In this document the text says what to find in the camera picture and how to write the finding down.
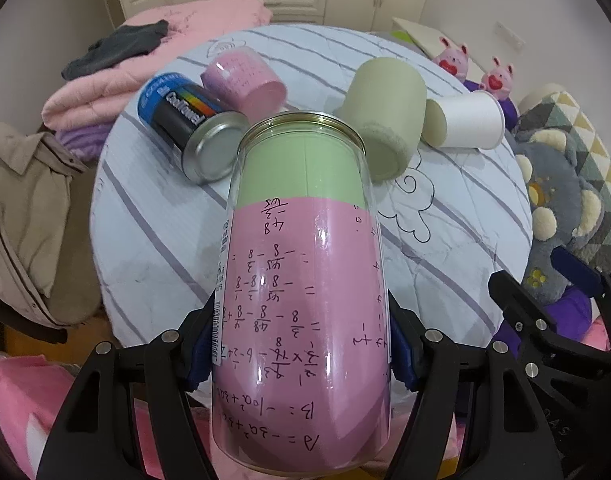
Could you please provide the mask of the white wall socket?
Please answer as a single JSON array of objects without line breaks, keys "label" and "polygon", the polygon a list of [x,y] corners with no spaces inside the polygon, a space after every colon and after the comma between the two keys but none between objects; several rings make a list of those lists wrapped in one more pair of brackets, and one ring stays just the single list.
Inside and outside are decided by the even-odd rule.
[{"label": "white wall socket", "polygon": [[499,37],[500,40],[505,42],[511,50],[520,53],[525,47],[525,40],[523,40],[520,36],[518,36],[513,30],[508,28],[501,22],[496,22],[494,24],[494,34]]}]

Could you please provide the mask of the pink bunny toy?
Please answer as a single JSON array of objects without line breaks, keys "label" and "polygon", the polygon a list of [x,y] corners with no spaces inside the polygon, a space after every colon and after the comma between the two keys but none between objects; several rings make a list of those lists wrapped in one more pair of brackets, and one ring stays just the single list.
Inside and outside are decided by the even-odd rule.
[{"label": "pink bunny toy", "polygon": [[453,46],[447,37],[439,38],[443,51],[432,58],[432,62],[443,68],[460,82],[467,79],[469,70],[469,49],[467,44]]},{"label": "pink bunny toy", "polygon": [[489,92],[495,99],[505,101],[514,88],[514,65],[503,64],[497,56],[493,56],[492,61],[493,66],[483,74],[479,88]]}]

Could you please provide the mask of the white paper cup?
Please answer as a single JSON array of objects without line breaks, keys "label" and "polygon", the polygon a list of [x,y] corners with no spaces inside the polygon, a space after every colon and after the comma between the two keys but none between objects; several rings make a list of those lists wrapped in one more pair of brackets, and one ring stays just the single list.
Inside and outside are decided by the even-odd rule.
[{"label": "white paper cup", "polygon": [[493,150],[502,142],[503,108],[489,92],[429,99],[421,139],[432,148]]}]

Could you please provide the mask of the white bedside board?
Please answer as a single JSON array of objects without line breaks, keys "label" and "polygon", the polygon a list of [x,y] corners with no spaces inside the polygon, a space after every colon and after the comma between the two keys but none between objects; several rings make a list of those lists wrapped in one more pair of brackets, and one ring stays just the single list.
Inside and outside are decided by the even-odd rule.
[{"label": "white bedside board", "polygon": [[435,58],[445,49],[441,42],[442,32],[404,18],[392,18],[391,35],[406,44],[411,44],[427,58]]}]

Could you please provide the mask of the beige jacket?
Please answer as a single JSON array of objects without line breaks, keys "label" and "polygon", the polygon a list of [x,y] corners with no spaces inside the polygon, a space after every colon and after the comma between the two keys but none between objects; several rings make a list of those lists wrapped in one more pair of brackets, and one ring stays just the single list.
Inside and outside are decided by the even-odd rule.
[{"label": "beige jacket", "polygon": [[89,214],[96,171],[47,131],[0,122],[0,322],[63,344],[101,304]]}]

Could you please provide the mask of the grey plush paw toy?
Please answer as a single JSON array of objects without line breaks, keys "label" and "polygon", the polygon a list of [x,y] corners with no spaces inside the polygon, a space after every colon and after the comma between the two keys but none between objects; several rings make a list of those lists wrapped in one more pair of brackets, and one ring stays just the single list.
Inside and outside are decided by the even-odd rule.
[{"label": "grey plush paw toy", "polygon": [[577,170],[577,142],[560,129],[517,133],[511,140],[526,183],[533,241],[522,285],[540,304],[560,300],[567,278],[551,263],[555,248],[582,249],[604,219],[601,196]]}]

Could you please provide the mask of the purple folded blanket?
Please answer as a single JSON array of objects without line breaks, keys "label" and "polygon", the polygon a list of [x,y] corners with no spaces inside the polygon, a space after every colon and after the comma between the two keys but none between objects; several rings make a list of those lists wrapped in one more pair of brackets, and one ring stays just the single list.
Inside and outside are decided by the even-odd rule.
[{"label": "purple folded blanket", "polygon": [[56,139],[82,162],[97,160],[113,127],[112,122],[68,131],[58,131]]}]

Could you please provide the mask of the right pink bunny toy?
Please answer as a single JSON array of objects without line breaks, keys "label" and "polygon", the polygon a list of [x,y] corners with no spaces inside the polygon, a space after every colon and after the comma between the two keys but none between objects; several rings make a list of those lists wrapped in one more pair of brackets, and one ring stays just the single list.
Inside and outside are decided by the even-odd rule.
[{"label": "right pink bunny toy", "polygon": [[479,88],[489,92],[495,99],[505,101],[514,88],[514,65],[503,64],[497,56],[493,56],[492,61],[493,66],[483,74]]}]

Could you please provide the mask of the clear pink green jar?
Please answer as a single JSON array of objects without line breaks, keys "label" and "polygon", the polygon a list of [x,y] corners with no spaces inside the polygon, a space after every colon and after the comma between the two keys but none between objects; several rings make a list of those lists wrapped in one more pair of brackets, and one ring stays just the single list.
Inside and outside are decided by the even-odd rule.
[{"label": "clear pink green jar", "polygon": [[390,318],[366,148],[287,112],[242,138],[214,298],[216,445],[264,474],[371,460],[390,434]]}]

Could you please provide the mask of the blue black CoolTowel can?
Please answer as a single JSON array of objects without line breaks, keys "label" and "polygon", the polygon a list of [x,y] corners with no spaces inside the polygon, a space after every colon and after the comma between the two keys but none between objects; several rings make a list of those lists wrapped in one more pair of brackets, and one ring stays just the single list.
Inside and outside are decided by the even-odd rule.
[{"label": "blue black CoolTowel can", "polygon": [[177,168],[202,185],[232,171],[249,120],[180,73],[153,77],[140,92],[140,120],[172,150]]}]

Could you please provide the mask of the small pink cup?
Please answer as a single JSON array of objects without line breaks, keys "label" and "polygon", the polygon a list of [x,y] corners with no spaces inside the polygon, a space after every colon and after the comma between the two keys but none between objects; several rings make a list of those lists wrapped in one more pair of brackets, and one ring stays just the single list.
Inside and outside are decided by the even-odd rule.
[{"label": "small pink cup", "polygon": [[255,50],[238,47],[217,55],[201,75],[203,87],[234,107],[249,122],[282,110],[287,88]]}]

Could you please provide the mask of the light green felt cup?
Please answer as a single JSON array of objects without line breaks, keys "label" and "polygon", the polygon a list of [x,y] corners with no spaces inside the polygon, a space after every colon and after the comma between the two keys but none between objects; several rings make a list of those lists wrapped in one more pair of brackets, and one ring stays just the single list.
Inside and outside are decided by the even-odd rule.
[{"label": "light green felt cup", "polygon": [[356,70],[338,116],[363,139],[371,180],[403,174],[420,140],[426,102],[426,83],[409,63],[373,58]]}]

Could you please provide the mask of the left pink bunny toy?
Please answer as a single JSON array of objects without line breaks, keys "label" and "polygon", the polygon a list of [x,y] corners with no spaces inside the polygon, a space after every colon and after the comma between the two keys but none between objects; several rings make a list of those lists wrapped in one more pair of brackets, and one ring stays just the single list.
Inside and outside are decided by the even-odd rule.
[{"label": "left pink bunny toy", "polygon": [[467,79],[469,70],[469,49],[467,44],[453,46],[447,37],[439,38],[443,51],[432,58],[432,62],[443,68],[460,82]]}]

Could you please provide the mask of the pink folded quilt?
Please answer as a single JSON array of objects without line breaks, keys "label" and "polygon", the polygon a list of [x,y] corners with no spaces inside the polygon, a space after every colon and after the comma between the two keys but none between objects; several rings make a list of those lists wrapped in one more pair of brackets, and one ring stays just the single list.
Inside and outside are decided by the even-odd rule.
[{"label": "pink folded quilt", "polygon": [[125,23],[168,22],[168,36],[156,50],[67,82],[45,103],[43,124],[69,131],[113,122],[134,93],[179,55],[214,38],[270,24],[273,11],[262,0],[196,0],[142,11]]}]

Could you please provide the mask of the dark grey garment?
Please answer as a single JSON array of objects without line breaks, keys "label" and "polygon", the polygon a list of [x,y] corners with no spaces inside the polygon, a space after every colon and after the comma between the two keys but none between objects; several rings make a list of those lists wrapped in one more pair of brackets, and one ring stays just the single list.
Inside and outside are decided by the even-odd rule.
[{"label": "dark grey garment", "polygon": [[65,81],[92,75],[119,63],[146,55],[160,46],[168,35],[168,21],[146,25],[123,25],[109,36],[97,40],[87,52],[71,61],[61,72]]}]

